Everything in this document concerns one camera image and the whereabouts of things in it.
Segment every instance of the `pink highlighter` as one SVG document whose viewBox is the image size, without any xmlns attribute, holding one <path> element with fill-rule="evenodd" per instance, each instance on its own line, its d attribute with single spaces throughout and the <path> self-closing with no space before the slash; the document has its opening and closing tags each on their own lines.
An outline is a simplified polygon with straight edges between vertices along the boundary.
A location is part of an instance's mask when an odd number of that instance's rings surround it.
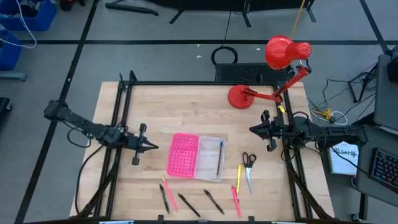
<svg viewBox="0 0 398 224">
<path fill-rule="evenodd" d="M 237 195 L 237 193 L 236 193 L 236 189 L 235 189 L 234 186 L 232 186 L 232 187 L 231 187 L 231 190 L 232 190 L 232 195 L 234 195 L 235 206 L 236 206 L 236 211 L 238 212 L 238 216 L 239 216 L 239 217 L 242 217 L 241 209 L 240 209 L 240 207 L 239 207 L 238 195 Z"/>
</svg>

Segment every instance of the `black pen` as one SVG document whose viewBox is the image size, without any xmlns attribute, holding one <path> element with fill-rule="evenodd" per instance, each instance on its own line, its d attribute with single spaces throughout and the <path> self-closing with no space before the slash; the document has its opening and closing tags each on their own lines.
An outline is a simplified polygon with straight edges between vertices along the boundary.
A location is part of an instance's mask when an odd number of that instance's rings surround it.
<svg viewBox="0 0 398 224">
<path fill-rule="evenodd" d="M 193 212 L 195 212 L 195 214 L 196 214 L 198 217 L 200 217 L 199 213 L 192 207 L 192 205 L 190 205 L 190 204 L 187 202 L 187 199 L 185 199 L 185 197 L 182 196 L 182 194 L 178 194 L 178 196 L 181 198 L 181 200 L 182 200 L 183 202 L 185 202 L 185 203 L 188 205 L 189 208 L 191 208 L 191 210 L 192 210 Z"/>
<path fill-rule="evenodd" d="M 163 197 L 164 205 L 166 206 L 167 213 L 170 214 L 169 205 L 167 205 L 167 201 L 166 201 L 166 194 L 164 193 L 164 188 L 163 188 L 162 184 L 159 184 L 159 187 L 160 187 L 160 191 L 162 192 L 162 197 Z"/>
<path fill-rule="evenodd" d="M 217 204 L 216 201 L 214 201 L 213 196 L 211 196 L 210 192 L 208 192 L 207 190 L 203 189 L 206 193 L 206 195 L 210 198 L 210 200 L 213 202 L 214 205 L 216 205 L 216 207 L 218 208 L 218 210 L 224 215 L 224 211 L 221 209 L 221 207 Z"/>
</svg>

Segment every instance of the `scissors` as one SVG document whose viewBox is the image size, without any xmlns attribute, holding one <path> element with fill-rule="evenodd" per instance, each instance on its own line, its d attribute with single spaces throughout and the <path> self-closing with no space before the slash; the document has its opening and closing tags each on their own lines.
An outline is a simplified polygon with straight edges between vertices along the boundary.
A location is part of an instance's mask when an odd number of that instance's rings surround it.
<svg viewBox="0 0 398 224">
<path fill-rule="evenodd" d="M 251 172 L 251 167 L 254 164 L 254 161 L 256 161 L 257 159 L 257 156 L 254 154 L 249 155 L 246 152 L 244 152 L 242 158 L 243 158 L 243 165 L 246 168 L 246 179 L 248 180 L 250 194 L 253 194 L 251 187 L 250 172 Z"/>
</svg>

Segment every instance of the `scissors handle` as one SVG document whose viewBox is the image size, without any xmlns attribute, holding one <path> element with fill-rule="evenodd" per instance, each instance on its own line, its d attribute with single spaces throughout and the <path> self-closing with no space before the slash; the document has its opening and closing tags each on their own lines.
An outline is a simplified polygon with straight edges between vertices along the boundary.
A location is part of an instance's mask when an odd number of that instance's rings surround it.
<svg viewBox="0 0 398 224">
<path fill-rule="evenodd" d="M 257 159 L 257 156 L 254 154 L 249 155 L 246 152 L 244 152 L 242 158 L 243 158 L 243 164 L 247 168 L 253 166 L 254 161 L 256 161 Z"/>
</svg>

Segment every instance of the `gray carpet floor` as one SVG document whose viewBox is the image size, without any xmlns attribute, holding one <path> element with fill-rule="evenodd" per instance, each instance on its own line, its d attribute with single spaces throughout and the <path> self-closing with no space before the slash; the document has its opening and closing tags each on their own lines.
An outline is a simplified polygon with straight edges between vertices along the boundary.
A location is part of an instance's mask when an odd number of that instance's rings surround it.
<svg viewBox="0 0 398 224">
<path fill-rule="evenodd" d="M 131 1 L 135 6 L 150 7 L 159 17 L 106 9 L 99 1 L 87 40 L 188 40 L 224 39 L 229 12 L 184 12 L 175 24 L 169 20 L 176 10 L 144 1 Z M 38 40 L 79 40 L 93 0 L 81 7 L 75 4 L 70 12 L 58 8 L 56 18 L 47 32 L 33 32 Z M 366 0 L 384 40 L 398 40 L 394 15 L 396 0 Z M 359 0 L 316 0 L 312 23 L 303 12 L 295 39 L 297 40 L 377 40 Z M 250 12 L 252 28 L 242 16 L 232 13 L 227 39 L 270 39 L 273 35 L 290 35 L 298 9 Z M 14 32 L 29 40 L 26 32 Z M 91 119 L 94 115 L 101 82 L 119 80 L 134 70 L 139 80 L 214 80 L 215 68 L 210 61 L 218 44 L 170 45 L 84 45 L 68 95 L 73 111 Z M 239 63 L 264 62 L 265 45 L 231 44 L 239 52 Z M 25 194 L 27 184 L 42 148 L 49 122 L 43 109 L 49 100 L 58 99 L 77 45 L 39 44 L 34 50 L 23 49 L 16 70 L 28 74 L 25 82 L 0 80 L 0 96 L 12 100 L 13 111 L 0 130 L 0 223 L 13 223 Z M 377 62 L 380 45 L 313 45 L 310 65 L 313 73 L 303 79 L 307 96 L 314 103 L 323 101 L 326 79 L 350 80 Z M 228 52 L 217 54 L 219 63 L 230 63 Z M 345 83 L 330 83 L 329 98 L 347 88 Z M 360 85 L 354 87 L 359 94 Z M 368 97 L 373 92 L 365 92 Z M 353 123 L 372 98 L 348 114 Z M 352 107 L 349 91 L 329 102 L 329 108 L 341 112 Z M 373 111 L 372 105 L 362 116 Z M 68 129 L 58 125 L 25 222 L 67 218 L 75 193 L 78 170 L 84 150 L 66 139 Z M 351 187 L 350 177 L 325 174 L 336 217 L 350 220 L 359 209 L 359 192 Z M 368 221 L 392 223 L 398 219 L 398 208 L 369 200 Z"/>
</svg>

